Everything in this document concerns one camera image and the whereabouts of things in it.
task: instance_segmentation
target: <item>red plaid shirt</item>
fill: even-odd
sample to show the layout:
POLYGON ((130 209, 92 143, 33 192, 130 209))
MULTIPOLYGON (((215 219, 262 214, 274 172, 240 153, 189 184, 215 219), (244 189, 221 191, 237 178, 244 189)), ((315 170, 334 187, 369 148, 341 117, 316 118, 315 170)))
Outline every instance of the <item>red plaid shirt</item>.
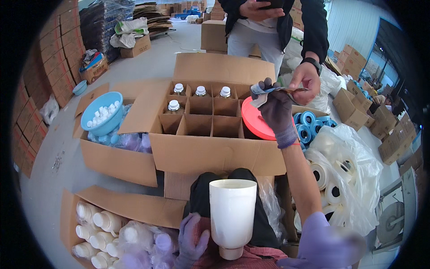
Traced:
MULTIPOLYGON (((200 239, 200 235, 204 230, 211 230, 210 218, 202 217, 199 223, 194 229, 194 243, 197 244, 200 239)), ((217 269, 236 269, 236 268, 248 268, 248 269, 279 269, 275 262, 280 259, 287 258, 287 255, 279 249, 271 247, 251 247, 246 245, 243 249, 243 255, 233 261, 224 260, 219 256, 218 245, 209 239, 208 248, 201 258, 196 261, 193 265, 193 269, 197 268, 217 268, 217 269), (273 258, 262 259, 260 256, 270 256, 273 258)))

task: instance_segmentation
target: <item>purple glove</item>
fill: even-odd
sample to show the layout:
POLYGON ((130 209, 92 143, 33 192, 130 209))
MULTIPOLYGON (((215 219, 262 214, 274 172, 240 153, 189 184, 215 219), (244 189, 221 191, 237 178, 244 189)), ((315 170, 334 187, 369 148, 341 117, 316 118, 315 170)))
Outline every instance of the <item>purple glove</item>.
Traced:
MULTIPOLYGON (((258 83, 262 89, 280 87, 280 83, 275 82, 272 86, 272 80, 267 77, 264 82, 258 83)), ((258 95, 251 91, 252 100, 258 98, 258 95)), ((264 121, 272 128, 275 133, 278 148, 283 149, 294 144, 298 138, 297 130, 291 121, 291 105, 293 101, 285 91, 273 91, 268 94, 267 102, 260 106, 258 110, 264 121)))
POLYGON ((194 244, 194 227, 200 221, 198 213, 191 213, 181 222, 179 229, 179 256, 175 269, 189 269, 203 255, 208 247, 210 232, 203 231, 197 246, 194 244))

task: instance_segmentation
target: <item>warehouse floor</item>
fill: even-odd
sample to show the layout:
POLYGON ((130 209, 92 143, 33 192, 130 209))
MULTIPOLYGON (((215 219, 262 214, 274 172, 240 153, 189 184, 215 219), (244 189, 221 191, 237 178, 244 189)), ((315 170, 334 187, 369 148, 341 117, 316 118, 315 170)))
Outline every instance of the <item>warehouse floor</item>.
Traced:
MULTIPOLYGON (((176 52, 200 50, 201 28, 201 25, 188 24, 180 19, 173 19, 173 22, 173 28, 177 31, 151 41, 151 49, 135 58, 113 62, 109 65, 108 73, 89 85, 85 94, 104 83, 110 83, 112 87, 121 81, 171 77, 176 52)), ((162 179, 159 180, 158 188, 150 188, 97 173, 85 166, 79 139, 72 138, 78 102, 79 97, 74 97, 59 112, 37 154, 31 178, 24 174, 20 178, 22 205, 34 236, 52 265, 62 269, 82 268, 66 250, 59 236, 61 195, 64 188, 75 193, 98 185, 118 192, 163 195, 162 179), (60 165, 53 168, 57 157, 61 158, 60 165)), ((332 106, 333 111, 333 117, 338 121, 332 106)), ((359 131, 359 135, 377 153, 381 142, 365 127, 359 131)), ((398 176, 396 163, 390 167, 384 165, 380 188, 384 188, 398 176)), ((367 254, 362 259, 360 268, 387 268, 394 259, 394 254, 395 251, 373 256, 367 254)))

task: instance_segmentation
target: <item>light blue plastic basin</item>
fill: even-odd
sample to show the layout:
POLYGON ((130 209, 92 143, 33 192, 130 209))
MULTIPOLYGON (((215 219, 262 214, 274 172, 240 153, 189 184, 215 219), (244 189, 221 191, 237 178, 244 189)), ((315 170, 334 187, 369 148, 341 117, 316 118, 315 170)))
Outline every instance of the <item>light blue plastic basin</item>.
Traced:
POLYGON ((104 136, 110 133, 115 127, 120 124, 123 118, 123 95, 119 92, 109 92, 96 98, 83 112, 81 118, 81 127, 85 131, 92 132, 95 136, 104 136), (115 112, 104 122, 95 126, 88 127, 86 123, 92 121, 94 112, 102 106, 109 107, 114 104, 115 101, 119 101, 120 105, 116 108, 115 112))
POLYGON ((80 94, 82 94, 83 92, 85 92, 86 90, 86 79, 79 82, 79 84, 76 85, 76 87, 73 88, 73 93, 78 96, 80 94))

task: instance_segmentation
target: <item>black jacket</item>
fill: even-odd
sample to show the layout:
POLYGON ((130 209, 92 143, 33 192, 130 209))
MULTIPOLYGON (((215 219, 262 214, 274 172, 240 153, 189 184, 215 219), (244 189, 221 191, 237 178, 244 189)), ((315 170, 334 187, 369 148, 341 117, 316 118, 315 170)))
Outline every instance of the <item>black jacket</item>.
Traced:
MULTIPOLYGON (((319 63, 323 63, 327 50, 329 49, 329 41, 327 40, 327 12, 324 10, 324 0, 300 0, 302 21, 304 24, 304 41, 301 56, 307 51, 314 52, 319 57, 319 63)), ((233 25, 238 19, 247 19, 239 14, 239 6, 246 2, 246 0, 218 0, 221 7, 227 13, 227 22, 225 24, 226 35, 231 32, 233 25)), ((291 31, 293 20, 289 14, 293 6, 294 0, 284 0, 284 13, 283 17, 278 18, 276 29, 279 34, 281 42, 280 49, 283 51, 291 38, 291 31)))

